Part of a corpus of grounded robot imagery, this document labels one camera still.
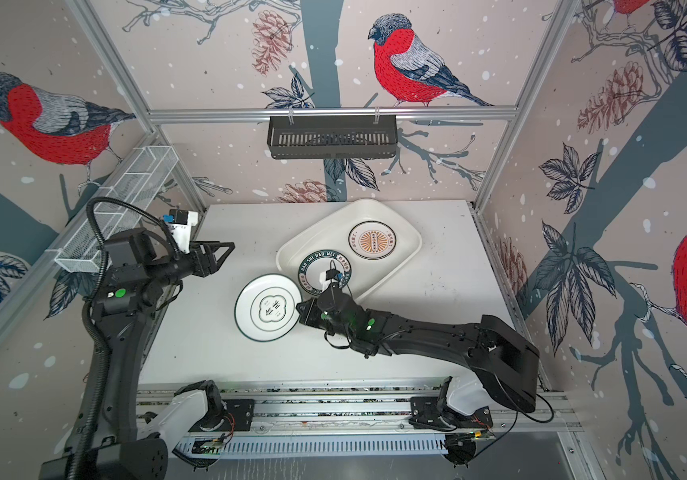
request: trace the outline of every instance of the white rectangular tray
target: white rectangular tray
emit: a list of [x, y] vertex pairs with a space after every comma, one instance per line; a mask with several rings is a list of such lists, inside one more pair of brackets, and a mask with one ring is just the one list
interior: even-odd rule
[[[394, 251], [379, 260], [362, 258], [349, 246], [351, 229], [370, 220], [390, 226], [396, 236]], [[365, 198], [326, 216], [282, 245], [277, 252], [277, 268], [300, 285], [298, 267], [307, 255], [336, 250], [351, 264], [349, 288], [354, 300], [360, 302], [413, 258], [422, 244], [421, 234], [407, 220], [388, 206]]]

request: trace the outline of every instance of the metal track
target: metal track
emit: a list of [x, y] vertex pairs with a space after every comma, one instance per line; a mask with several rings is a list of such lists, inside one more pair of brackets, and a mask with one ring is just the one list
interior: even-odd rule
[[[164, 124], [219, 124], [256, 123], [269, 121], [270, 117], [287, 117], [286, 108], [243, 108], [212, 110], [150, 110], [148, 117], [155, 125]], [[395, 108], [301, 108], [293, 110], [294, 117], [319, 117], [321, 115], [396, 115], [397, 120], [514, 120], [518, 108], [502, 107], [395, 107]]]
[[495, 183], [498, 181], [501, 171], [506, 165], [506, 159], [511, 155], [511, 150], [514, 148], [519, 132], [525, 125], [525, 121], [535, 103], [535, 99], [538, 97], [541, 86], [546, 80], [546, 75], [549, 73], [549, 68], [557, 56], [562, 39], [565, 38], [565, 33], [568, 32], [577, 5], [579, 5], [579, 0], [559, 0], [559, 3], [555, 6], [551, 23], [546, 30], [539, 52], [535, 56], [533, 66], [525, 81], [525, 87], [522, 89], [517, 101], [519, 115], [516, 120], [509, 122], [506, 126], [501, 142], [498, 148], [495, 149], [495, 155], [493, 155], [493, 159], [485, 174], [485, 179], [479, 186], [476, 201], [476, 210], [478, 212], [483, 211], [490, 200], [492, 189], [495, 187]]

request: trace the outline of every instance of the bird wallpaper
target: bird wallpaper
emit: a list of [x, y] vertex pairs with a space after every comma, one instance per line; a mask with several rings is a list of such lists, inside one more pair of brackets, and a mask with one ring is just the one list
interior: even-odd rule
[[[513, 105], [554, 5], [111, 0], [94, 7], [151, 108], [301, 109]], [[271, 158], [266, 125], [163, 130], [192, 174], [228, 189], [206, 201], [272, 203], [474, 200], [504, 127], [503, 120], [400, 121], [394, 159], [284, 163]], [[314, 182], [323, 185], [318, 194], [304, 194]]]
[[483, 210], [609, 478], [687, 478], [687, 0], [582, 0]]

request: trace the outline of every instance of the pine cone illustration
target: pine cone illustration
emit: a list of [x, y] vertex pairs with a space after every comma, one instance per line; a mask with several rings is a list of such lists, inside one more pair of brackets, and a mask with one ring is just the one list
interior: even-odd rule
[[304, 204], [312, 202], [337, 202], [335, 193], [316, 180], [305, 180], [303, 183], [285, 184], [282, 197], [277, 200], [285, 204]]
[[642, 67], [637, 62], [628, 62], [615, 70], [600, 88], [596, 96], [586, 103], [586, 110], [579, 112], [578, 128], [587, 128], [592, 134], [604, 127], [623, 123], [626, 115], [642, 99]]
[[269, 68], [277, 70], [291, 51], [291, 28], [276, 12], [263, 10], [253, 24], [253, 68], [266, 76]]

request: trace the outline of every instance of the white tabletop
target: white tabletop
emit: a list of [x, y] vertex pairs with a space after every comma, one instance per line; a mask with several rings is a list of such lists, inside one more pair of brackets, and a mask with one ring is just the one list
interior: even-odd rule
[[[462, 200], [385, 202], [421, 233], [423, 248], [362, 302], [411, 320], [478, 322], [483, 314], [511, 325], [469, 207]], [[296, 325], [272, 342], [243, 336], [234, 302], [253, 278], [276, 273], [274, 257], [298, 232], [345, 204], [212, 205], [198, 240], [231, 241], [236, 250], [219, 272], [189, 276], [166, 312], [139, 379], [140, 389], [202, 379], [219, 382], [330, 382], [428, 379], [468, 372], [462, 366], [415, 355], [365, 359], [335, 350], [323, 331]]]

